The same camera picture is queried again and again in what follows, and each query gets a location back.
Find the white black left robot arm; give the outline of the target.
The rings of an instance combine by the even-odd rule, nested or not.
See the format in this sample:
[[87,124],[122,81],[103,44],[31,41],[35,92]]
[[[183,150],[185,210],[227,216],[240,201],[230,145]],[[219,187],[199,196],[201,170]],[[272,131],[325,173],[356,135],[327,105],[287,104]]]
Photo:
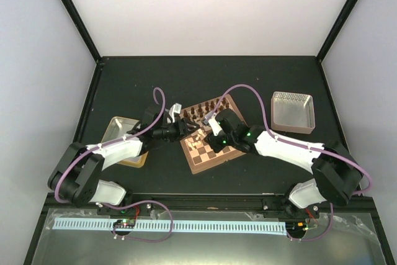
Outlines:
[[57,201],[75,207],[108,204],[118,214],[128,214],[133,199],[116,182],[102,180],[102,171],[127,158],[146,154],[161,141],[180,141],[197,131],[200,126],[180,112],[180,104],[169,110],[151,106],[131,130],[116,139],[96,145],[70,144],[47,182]]

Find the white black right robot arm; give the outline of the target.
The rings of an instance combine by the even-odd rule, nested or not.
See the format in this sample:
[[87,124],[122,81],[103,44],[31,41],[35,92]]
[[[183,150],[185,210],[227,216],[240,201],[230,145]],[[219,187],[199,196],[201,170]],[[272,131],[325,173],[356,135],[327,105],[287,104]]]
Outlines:
[[297,217],[307,207],[322,202],[346,206],[359,192],[364,175],[339,141],[310,143],[279,137],[263,126],[246,125],[231,109],[208,113],[204,123],[211,128],[205,141],[215,153],[231,146],[243,153],[280,159],[312,174],[311,179],[294,184],[284,195],[281,208],[288,217]]

